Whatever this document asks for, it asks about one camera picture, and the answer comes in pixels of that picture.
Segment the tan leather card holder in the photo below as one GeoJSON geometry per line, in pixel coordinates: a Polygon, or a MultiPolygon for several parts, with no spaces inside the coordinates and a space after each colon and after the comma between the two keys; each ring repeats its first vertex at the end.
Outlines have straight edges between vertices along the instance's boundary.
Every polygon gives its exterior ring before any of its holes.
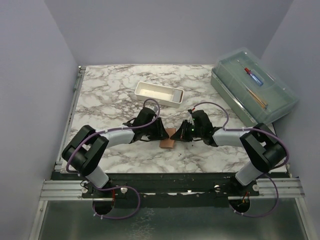
{"type": "Polygon", "coordinates": [[[175,141],[170,139],[170,137],[176,132],[176,128],[166,128],[165,131],[168,134],[169,138],[161,140],[159,143],[159,147],[161,149],[173,149],[175,141]]]}

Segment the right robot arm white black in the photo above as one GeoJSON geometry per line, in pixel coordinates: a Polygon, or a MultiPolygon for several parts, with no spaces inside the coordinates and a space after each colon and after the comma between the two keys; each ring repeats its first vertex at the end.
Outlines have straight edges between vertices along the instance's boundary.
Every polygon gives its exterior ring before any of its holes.
{"type": "Polygon", "coordinates": [[[248,184],[276,168],[288,157],[288,151],[281,140],[264,124],[252,128],[226,129],[213,126],[203,110],[189,111],[191,117],[184,120],[180,128],[170,137],[180,142],[203,141],[211,147],[242,147],[249,157],[230,183],[230,191],[241,196],[248,190],[248,184]]]}

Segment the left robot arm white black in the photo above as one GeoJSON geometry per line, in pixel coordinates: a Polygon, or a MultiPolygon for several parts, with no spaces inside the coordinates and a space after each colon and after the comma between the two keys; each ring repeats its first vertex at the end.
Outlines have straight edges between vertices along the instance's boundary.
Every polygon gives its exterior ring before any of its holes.
{"type": "Polygon", "coordinates": [[[169,138],[159,117],[159,113],[143,107],[137,117],[123,123],[120,127],[97,131],[84,125],[62,151],[66,161],[66,171],[77,173],[91,182],[93,191],[101,198],[111,191],[109,176],[99,167],[99,162],[107,148],[142,141],[161,141],[169,138]]]}

